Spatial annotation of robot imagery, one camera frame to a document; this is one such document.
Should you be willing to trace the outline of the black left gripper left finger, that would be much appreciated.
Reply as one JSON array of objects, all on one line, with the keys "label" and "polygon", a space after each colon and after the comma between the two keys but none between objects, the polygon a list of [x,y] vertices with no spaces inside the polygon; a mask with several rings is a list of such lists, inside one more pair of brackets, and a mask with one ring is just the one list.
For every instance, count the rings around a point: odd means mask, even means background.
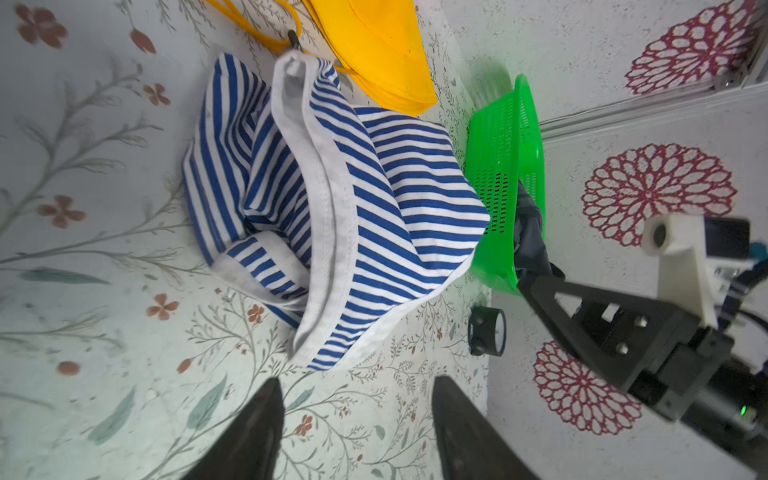
[{"label": "black left gripper left finger", "polygon": [[272,479],[281,450],[284,416],[281,384],[271,377],[183,479]]}]

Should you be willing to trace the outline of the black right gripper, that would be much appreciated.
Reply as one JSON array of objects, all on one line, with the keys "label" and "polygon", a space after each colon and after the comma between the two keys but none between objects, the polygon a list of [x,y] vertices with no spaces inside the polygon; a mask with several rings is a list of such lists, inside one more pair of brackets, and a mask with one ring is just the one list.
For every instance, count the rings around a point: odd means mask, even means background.
[{"label": "black right gripper", "polygon": [[732,361],[730,336],[668,301],[534,274],[518,289],[566,353],[667,420]]}]

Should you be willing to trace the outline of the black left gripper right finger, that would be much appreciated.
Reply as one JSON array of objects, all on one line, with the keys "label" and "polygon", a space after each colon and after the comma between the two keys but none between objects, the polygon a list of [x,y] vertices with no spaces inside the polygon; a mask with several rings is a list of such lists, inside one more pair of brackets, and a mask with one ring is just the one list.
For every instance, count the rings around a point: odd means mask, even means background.
[{"label": "black left gripper right finger", "polygon": [[432,415],[442,477],[458,479],[535,479],[458,384],[435,378]]}]

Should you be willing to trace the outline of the blue white striped tank top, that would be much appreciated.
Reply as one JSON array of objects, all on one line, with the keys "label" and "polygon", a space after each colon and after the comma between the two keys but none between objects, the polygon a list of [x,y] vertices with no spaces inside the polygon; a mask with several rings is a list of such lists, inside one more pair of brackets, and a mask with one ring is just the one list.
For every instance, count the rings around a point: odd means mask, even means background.
[{"label": "blue white striped tank top", "polygon": [[444,127],[350,104],[331,63],[295,50],[270,80],[217,58],[182,176],[211,270],[316,371],[369,357],[469,269],[489,223]]}]

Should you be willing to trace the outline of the grey tank top in basket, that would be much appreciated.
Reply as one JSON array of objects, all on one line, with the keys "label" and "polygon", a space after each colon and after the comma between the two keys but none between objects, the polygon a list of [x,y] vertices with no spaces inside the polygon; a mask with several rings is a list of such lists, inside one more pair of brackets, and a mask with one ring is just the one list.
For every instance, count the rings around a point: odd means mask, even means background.
[{"label": "grey tank top in basket", "polygon": [[552,266],[543,239],[541,210],[518,182],[513,228],[514,267],[519,278],[526,274],[552,276]]}]

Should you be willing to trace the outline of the black pressure gauge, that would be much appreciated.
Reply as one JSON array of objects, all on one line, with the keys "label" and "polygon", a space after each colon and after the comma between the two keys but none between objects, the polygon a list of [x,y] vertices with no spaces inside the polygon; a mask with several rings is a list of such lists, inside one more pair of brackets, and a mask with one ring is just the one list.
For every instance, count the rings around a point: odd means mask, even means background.
[{"label": "black pressure gauge", "polygon": [[468,343],[473,356],[503,355],[506,348],[506,316],[501,309],[474,306],[468,322]]}]

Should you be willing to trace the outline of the green plastic basket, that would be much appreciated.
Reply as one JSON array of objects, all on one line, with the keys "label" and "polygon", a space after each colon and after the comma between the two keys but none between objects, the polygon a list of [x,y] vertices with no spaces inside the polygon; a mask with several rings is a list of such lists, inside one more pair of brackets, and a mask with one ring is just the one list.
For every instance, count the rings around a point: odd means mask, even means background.
[{"label": "green plastic basket", "polygon": [[520,185],[546,214],[543,142],[526,76],[516,76],[510,92],[471,117],[465,174],[490,215],[471,271],[486,286],[515,294],[514,228]]}]

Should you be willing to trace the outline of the yellow bucket hat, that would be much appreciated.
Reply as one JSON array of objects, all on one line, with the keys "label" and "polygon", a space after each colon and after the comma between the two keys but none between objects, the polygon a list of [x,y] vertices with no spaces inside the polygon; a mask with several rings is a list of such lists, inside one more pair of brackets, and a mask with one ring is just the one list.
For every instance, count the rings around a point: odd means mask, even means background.
[{"label": "yellow bucket hat", "polygon": [[334,53],[337,65],[301,51],[303,32],[297,10],[279,5],[294,28],[284,39],[260,32],[231,1],[211,1],[215,8],[271,53],[281,57],[274,83],[281,88],[290,73],[311,79],[322,68],[343,73],[384,109],[419,116],[438,103],[412,1],[305,1],[303,5]]}]

